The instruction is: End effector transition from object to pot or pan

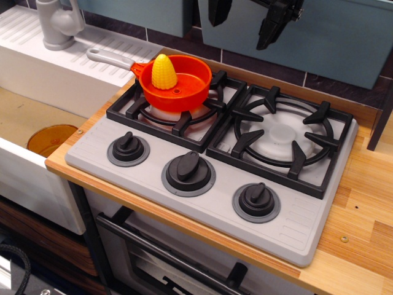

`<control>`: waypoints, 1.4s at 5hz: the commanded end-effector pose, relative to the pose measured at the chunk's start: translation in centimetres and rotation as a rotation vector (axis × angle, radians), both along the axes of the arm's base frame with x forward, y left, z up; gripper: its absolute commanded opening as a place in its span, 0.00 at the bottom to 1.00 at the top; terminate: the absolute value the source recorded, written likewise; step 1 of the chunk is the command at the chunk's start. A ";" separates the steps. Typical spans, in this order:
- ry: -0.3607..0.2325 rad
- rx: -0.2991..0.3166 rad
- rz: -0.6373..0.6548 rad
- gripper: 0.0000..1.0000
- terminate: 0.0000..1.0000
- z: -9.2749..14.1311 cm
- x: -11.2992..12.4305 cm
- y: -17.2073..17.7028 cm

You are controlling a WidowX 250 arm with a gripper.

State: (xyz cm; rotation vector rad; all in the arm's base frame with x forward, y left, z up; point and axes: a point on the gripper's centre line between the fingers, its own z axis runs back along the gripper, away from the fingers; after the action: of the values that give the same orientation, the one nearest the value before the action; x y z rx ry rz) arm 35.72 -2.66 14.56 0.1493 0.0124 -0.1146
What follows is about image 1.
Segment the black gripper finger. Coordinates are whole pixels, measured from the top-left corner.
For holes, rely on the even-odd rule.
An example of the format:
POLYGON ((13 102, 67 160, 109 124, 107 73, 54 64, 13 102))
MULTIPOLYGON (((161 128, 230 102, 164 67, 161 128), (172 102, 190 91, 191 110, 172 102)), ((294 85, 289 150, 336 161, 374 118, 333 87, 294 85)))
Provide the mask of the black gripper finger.
POLYGON ((300 19, 303 12, 303 0, 271 0, 256 1, 257 4, 268 9, 260 30, 257 50, 265 50, 275 43, 286 25, 300 19))
POLYGON ((213 27, 222 24, 228 17, 232 0, 209 0, 208 18, 213 27))

